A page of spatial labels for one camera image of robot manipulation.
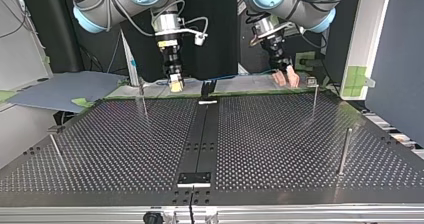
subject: green tape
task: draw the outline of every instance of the green tape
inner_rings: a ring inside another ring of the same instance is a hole
[[[0,91],[0,103],[5,102],[14,95],[16,95],[16,92],[14,91]]]
[[[366,67],[363,66],[350,66],[347,70],[345,86],[343,89],[343,96],[345,97],[359,97],[361,96],[362,88],[365,86]]]
[[[85,108],[89,108],[89,107],[92,107],[94,105],[93,102],[89,102],[85,98],[76,98],[76,99],[73,99],[72,100],[72,103],[74,103],[77,106],[85,107]]]

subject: blue cloth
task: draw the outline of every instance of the blue cloth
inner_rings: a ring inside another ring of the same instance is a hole
[[[85,98],[94,102],[114,91],[123,76],[100,72],[57,74],[53,78],[19,92],[8,103],[57,111],[79,113],[83,107],[72,103]]]

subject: metal post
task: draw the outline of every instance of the metal post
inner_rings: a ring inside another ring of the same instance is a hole
[[[350,140],[352,138],[352,132],[353,132],[352,128],[347,129],[345,143],[343,147],[342,159],[340,161],[339,175],[344,175],[343,171],[346,164],[347,152],[349,151],[349,145],[350,145]]]
[[[65,160],[62,157],[62,153],[60,152],[59,146],[56,143],[56,140],[54,139],[54,135],[50,134],[50,139],[52,140],[53,146],[56,149],[57,155],[59,155],[60,160],[62,161],[63,166],[66,168]]]
[[[316,85],[315,86],[315,97],[314,97],[314,112],[315,112],[315,108],[317,106],[318,89],[319,89],[319,85]]]

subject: black wall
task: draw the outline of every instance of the black wall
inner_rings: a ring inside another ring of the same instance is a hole
[[[190,20],[199,16],[209,18],[209,37],[202,47],[194,45],[193,35],[184,38],[182,59],[185,71],[197,79],[231,75],[237,73],[237,0],[185,0],[186,8],[182,17]],[[153,33],[150,14],[134,17],[144,30]],[[203,29],[203,23],[196,23]],[[147,81],[163,78],[162,56],[154,38],[138,33],[127,21],[121,24],[131,51],[139,67],[139,73]]]

